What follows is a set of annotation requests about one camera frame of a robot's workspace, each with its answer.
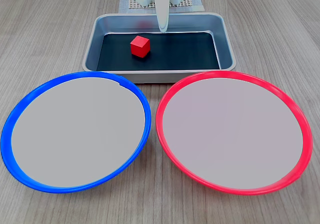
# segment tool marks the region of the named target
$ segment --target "wooden table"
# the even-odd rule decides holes
[[[276,193],[206,188],[165,155],[152,124],[136,161],[113,180],[72,194],[34,191],[0,161],[1,224],[318,224],[320,221],[320,0],[202,0],[225,19],[236,71],[265,79],[304,111],[314,138],[301,179]],[[0,128],[27,93],[81,71],[96,17],[119,0],[0,0]],[[139,85],[155,117],[170,85]]]

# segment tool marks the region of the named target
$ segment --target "metal tray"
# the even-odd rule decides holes
[[[155,14],[105,14],[93,24],[93,30],[84,55],[85,71],[97,71],[105,35],[160,33]],[[232,70],[236,61],[230,46],[223,18],[216,13],[170,13],[167,33],[209,33],[212,36],[220,70]],[[110,70],[133,83],[175,83],[191,74],[212,69],[181,70]]]

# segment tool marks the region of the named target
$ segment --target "blue plate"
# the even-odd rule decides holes
[[[18,121],[19,117],[24,112],[24,110],[27,108],[27,106],[31,104],[38,96],[40,96],[44,92],[48,91],[49,89],[59,84],[62,84],[70,80],[81,79],[81,78],[104,78],[104,79],[113,80],[118,82],[120,86],[134,93],[138,97],[138,99],[141,101],[141,104],[144,109],[145,122],[144,122],[144,130],[143,130],[142,138],[135,152],[132,154],[132,156],[120,168],[118,168],[116,171],[114,171],[113,173],[109,174],[108,176],[102,179],[99,179],[89,184],[75,186],[75,187],[55,187],[55,186],[49,186],[46,184],[39,183],[34,179],[30,178],[27,174],[25,174],[22,171],[22,169],[18,166],[16,159],[14,157],[13,149],[12,149],[12,134],[13,134],[13,130],[15,128],[16,122]],[[152,122],[151,110],[146,97],[135,84],[125,79],[124,77],[121,77],[115,74],[99,72],[99,71],[77,72],[77,73],[67,74],[67,75],[63,75],[58,78],[55,78],[53,80],[50,80],[45,84],[39,86],[38,88],[34,89],[16,105],[16,107],[13,109],[8,119],[6,120],[2,130],[1,155],[3,158],[3,162],[7,167],[7,169],[9,170],[9,172],[19,182],[23,183],[24,185],[32,189],[42,191],[42,192],[47,192],[47,193],[71,193],[71,192],[83,191],[86,189],[96,187],[114,178],[116,175],[121,173],[125,168],[127,168],[134,161],[134,159],[139,155],[139,153],[142,151],[142,149],[144,148],[147,142],[148,136],[150,134],[151,122]]]

